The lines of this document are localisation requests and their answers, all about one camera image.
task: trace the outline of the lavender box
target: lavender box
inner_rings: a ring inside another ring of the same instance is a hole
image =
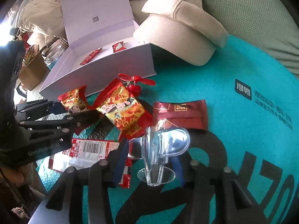
[[[69,90],[87,86],[91,95],[104,89],[119,73],[143,78],[156,75],[150,44],[137,41],[129,0],[60,0],[69,48],[50,71],[39,93],[48,100]],[[123,41],[127,49],[113,53]],[[91,62],[80,63],[103,47]]]

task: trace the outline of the red propeller toy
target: red propeller toy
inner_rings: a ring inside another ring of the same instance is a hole
[[[121,80],[127,82],[126,88],[136,97],[138,97],[141,92],[141,86],[136,85],[136,83],[140,82],[142,84],[149,85],[149,86],[156,85],[156,82],[154,80],[143,79],[139,76],[128,76],[126,74],[121,74],[121,73],[118,76],[121,78]]]

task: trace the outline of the brown box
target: brown box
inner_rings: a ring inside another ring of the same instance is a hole
[[[27,67],[20,70],[19,79],[31,91],[42,81],[47,72],[49,68],[39,52]]]

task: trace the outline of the hat brim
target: hat brim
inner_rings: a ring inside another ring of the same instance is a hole
[[[206,64],[216,49],[212,41],[189,26],[154,14],[136,29],[133,37],[159,46],[196,66]]]

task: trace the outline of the glass jar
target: glass jar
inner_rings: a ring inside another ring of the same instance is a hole
[[[62,56],[64,51],[64,48],[61,45],[59,45],[47,55],[44,62],[50,70],[55,66],[56,62]]]

